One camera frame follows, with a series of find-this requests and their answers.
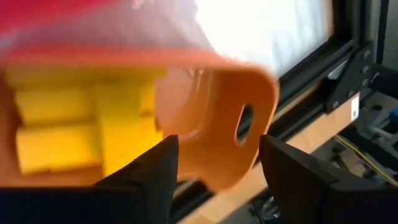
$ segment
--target yellow cable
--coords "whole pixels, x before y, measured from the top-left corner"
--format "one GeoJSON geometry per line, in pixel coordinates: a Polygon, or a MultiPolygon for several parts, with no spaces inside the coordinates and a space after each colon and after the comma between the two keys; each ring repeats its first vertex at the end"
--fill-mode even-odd
{"type": "Polygon", "coordinates": [[[360,157],[362,157],[363,160],[365,160],[369,166],[371,166],[377,173],[379,173],[380,175],[382,175],[384,178],[386,178],[390,183],[394,184],[395,186],[398,186],[398,183],[391,177],[389,177],[385,172],[383,172],[382,170],[380,170],[380,168],[378,168],[372,161],[370,161],[370,159],[368,159],[361,151],[359,151],[355,146],[353,146],[352,144],[350,144],[348,141],[345,141],[341,136],[336,135],[335,136],[337,138],[337,140],[339,140],[340,142],[342,142],[345,146],[347,146],[348,148],[352,149],[354,152],[356,152],[360,157]]]}

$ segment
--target metal bracket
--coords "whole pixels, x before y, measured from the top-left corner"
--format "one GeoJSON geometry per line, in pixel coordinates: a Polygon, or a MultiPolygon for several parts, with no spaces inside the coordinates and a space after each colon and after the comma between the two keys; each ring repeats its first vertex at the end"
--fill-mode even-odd
{"type": "Polygon", "coordinates": [[[337,66],[328,76],[331,86],[325,103],[326,113],[331,113],[353,95],[367,86],[373,76],[373,43],[353,52],[347,61],[337,66]]]}

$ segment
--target wooden surface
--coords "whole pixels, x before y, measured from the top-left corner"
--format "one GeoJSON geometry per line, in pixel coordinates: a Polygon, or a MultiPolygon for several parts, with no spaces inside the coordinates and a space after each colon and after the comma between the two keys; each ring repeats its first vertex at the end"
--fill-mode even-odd
{"type": "MultiPolygon", "coordinates": [[[[296,134],[288,143],[307,153],[312,153],[327,140],[351,123],[351,100],[329,115],[322,115],[312,124],[296,134]]],[[[267,187],[261,164],[256,165],[233,189],[215,195],[191,215],[183,224],[219,223],[240,206],[248,202],[267,187]]]]}

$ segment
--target white label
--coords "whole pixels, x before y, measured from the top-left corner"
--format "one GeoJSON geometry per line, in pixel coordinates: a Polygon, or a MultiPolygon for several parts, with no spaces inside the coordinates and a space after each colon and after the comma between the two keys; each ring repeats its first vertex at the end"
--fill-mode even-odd
{"type": "Polygon", "coordinates": [[[351,121],[359,116],[359,95],[351,100],[351,121]]]}

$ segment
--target orange plastic part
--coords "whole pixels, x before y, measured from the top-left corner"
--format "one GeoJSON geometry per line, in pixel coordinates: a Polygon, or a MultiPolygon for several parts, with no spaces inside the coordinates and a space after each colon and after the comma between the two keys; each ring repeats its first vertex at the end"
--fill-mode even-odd
{"type": "MultiPolygon", "coordinates": [[[[15,49],[4,63],[178,68],[157,84],[158,123],[165,136],[179,136],[179,179],[198,177],[214,191],[232,187],[250,170],[279,97],[278,84],[267,70],[203,50],[31,47],[15,49]],[[254,118],[239,142],[235,132],[244,105],[252,106],[254,118]]],[[[100,167],[20,177],[12,143],[16,119],[8,119],[14,106],[9,90],[0,90],[0,185],[88,185],[100,179],[100,167]]]]}

